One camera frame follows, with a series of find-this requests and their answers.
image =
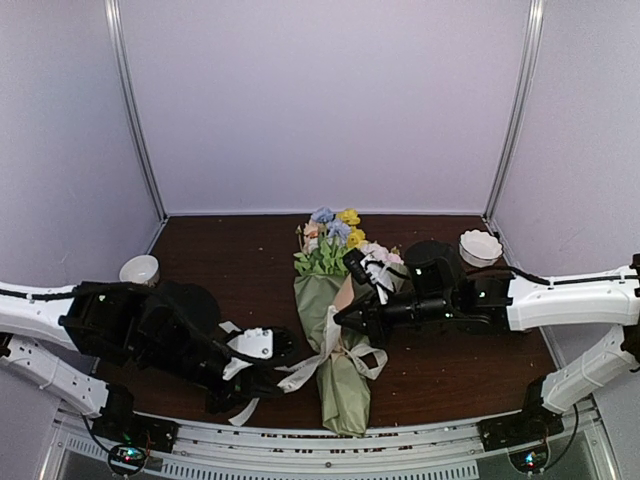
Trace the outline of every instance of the blue flower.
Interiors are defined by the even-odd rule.
[[[316,223],[328,223],[335,217],[331,209],[322,207],[311,214],[311,220]]]
[[[347,243],[347,237],[351,233],[351,227],[339,218],[330,221],[327,224],[329,230],[329,238],[338,237],[342,244]]]

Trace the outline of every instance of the wire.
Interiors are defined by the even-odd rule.
[[[91,440],[93,440],[96,445],[98,445],[100,447],[101,450],[103,450],[104,452],[106,452],[108,455],[111,455],[111,450],[109,450],[107,447],[105,447],[102,442],[100,442],[100,440],[98,440],[98,437],[96,437],[93,432],[91,431],[91,426],[89,425],[89,421],[87,420],[87,417],[85,417],[84,415],[80,415],[82,417],[82,421],[84,422],[84,426],[87,428],[87,432],[89,432],[89,435],[91,436]]]
[[[471,276],[471,275],[476,275],[478,273],[483,273],[483,272],[491,272],[491,271],[498,271],[498,272],[511,272],[511,273],[515,273],[516,275],[529,280],[530,282],[533,283],[537,283],[538,285],[545,285],[550,287],[552,284],[549,280],[547,280],[546,278],[543,277],[538,277],[537,275],[534,275],[532,273],[528,273],[525,272],[524,270],[520,270],[519,268],[516,267],[511,267],[511,266],[490,266],[490,267],[483,267],[483,268],[477,268],[475,270],[471,270],[469,272],[467,272],[467,275]],[[616,281],[616,280],[622,280],[624,278],[624,280],[638,280],[640,279],[640,277],[638,275],[629,275],[629,276],[624,276],[622,277],[621,275],[609,275],[609,276],[605,276],[605,277],[587,277],[587,278],[575,278],[572,280],[560,280],[558,282],[553,282],[554,286],[559,286],[559,285],[575,285],[575,284],[579,284],[579,283],[591,283],[591,282],[604,282],[604,281]]]
[[[575,403],[573,404],[573,411],[576,414],[576,419],[575,419],[575,424],[573,425],[573,432],[571,433],[571,437],[569,438],[569,443],[567,443],[567,446],[564,447],[564,450],[562,451],[562,453],[558,455],[553,462],[551,462],[549,465],[544,467],[543,473],[555,467],[558,464],[558,462],[562,460],[562,457],[564,457],[567,454],[567,452],[569,451],[569,448],[573,444],[573,441],[576,439],[576,435],[578,434],[578,426],[580,424],[580,413],[578,412],[578,406]]]
[[[200,341],[205,344],[210,343],[216,350],[220,351],[226,358],[235,357],[238,360],[243,360],[247,363],[262,366],[262,367],[279,367],[283,366],[288,362],[288,356],[284,358],[280,357],[271,357],[269,359],[252,357],[251,355],[246,355],[244,353],[238,352],[233,348],[229,347],[227,344],[216,340],[215,338],[210,338],[202,333],[200,333],[199,329],[193,325],[193,323],[185,316],[182,315],[180,309],[174,303],[174,301],[163,294],[162,292],[147,287],[146,285],[140,285],[136,283],[112,283],[106,285],[91,285],[91,286],[78,286],[74,288],[72,291],[63,292],[63,293],[25,293],[25,292],[16,292],[12,290],[0,289],[0,295],[4,295],[6,297],[13,298],[23,298],[25,300],[33,300],[39,302],[51,302],[55,300],[67,300],[79,297],[87,297],[91,295],[101,295],[113,292],[121,292],[121,291],[129,291],[133,293],[139,293],[142,295],[148,295],[152,297],[159,298],[164,303],[166,303],[172,310],[176,317],[185,325],[191,327],[191,333],[198,338]]]
[[[119,444],[119,445],[114,445],[111,449],[108,449],[107,447],[105,447],[102,442],[100,440],[98,440],[98,437],[96,437],[93,432],[91,431],[91,426],[89,425],[89,421],[87,420],[87,417],[85,417],[84,415],[80,415],[82,417],[82,421],[84,423],[84,426],[87,429],[87,432],[89,432],[89,436],[91,437],[91,439],[96,443],[96,445],[98,445],[98,447],[100,447],[100,449],[104,452],[106,452],[107,454],[107,465],[109,466],[109,470],[111,470],[111,473],[114,473],[116,475],[119,475],[121,477],[133,477],[134,475],[137,475],[138,473],[140,473],[142,471],[142,469],[145,467],[145,465],[147,464],[147,460],[149,459],[149,453],[150,453],[150,449],[149,449],[149,445],[151,442],[151,437],[149,436],[149,434],[147,433],[147,448],[146,448],[146,452],[142,451],[142,449],[138,448],[138,447],[134,447],[131,445],[126,445],[126,444]],[[117,453],[121,448],[127,448],[127,449],[131,449],[131,450],[135,450],[142,458],[136,460],[135,463],[126,463],[126,465],[131,465],[133,467],[135,467],[134,469],[130,470],[130,469],[126,469],[124,467],[120,467],[118,465],[114,465],[114,460],[119,461],[122,463],[122,459],[120,457],[120,455]]]

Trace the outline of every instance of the white backdrop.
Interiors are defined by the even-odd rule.
[[[0,281],[116,280],[157,228],[104,2],[0,2]],[[59,403],[0,369],[0,478],[37,478]]]
[[[167,211],[480,213],[528,0],[128,0]]]
[[[543,275],[629,264],[640,252],[640,5],[547,3],[520,140],[496,220],[519,263]],[[609,327],[554,328],[566,361]],[[596,398],[623,478],[640,470],[640,382]]]

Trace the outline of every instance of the dark wood surface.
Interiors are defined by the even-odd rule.
[[[282,325],[306,348],[293,296],[294,231],[308,216],[177,217],[160,236],[154,255],[165,280],[197,283],[221,305],[223,318],[245,327]],[[364,216],[369,239],[404,251],[416,241],[457,244],[478,217]],[[413,425],[501,413],[521,407],[525,388],[553,362],[538,330],[504,336],[397,329],[386,349],[389,363],[371,388],[371,426]],[[126,385],[142,412],[225,423],[230,414],[204,411],[204,392],[162,372],[105,363],[100,378]],[[315,381],[278,400],[262,401],[249,426],[320,428]]]

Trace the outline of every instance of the white bowl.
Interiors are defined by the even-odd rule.
[[[120,269],[120,281],[155,287],[160,279],[160,264],[151,255],[133,257]]]
[[[460,235],[460,256],[474,267],[489,267],[502,256],[502,245],[487,232],[466,231]]]

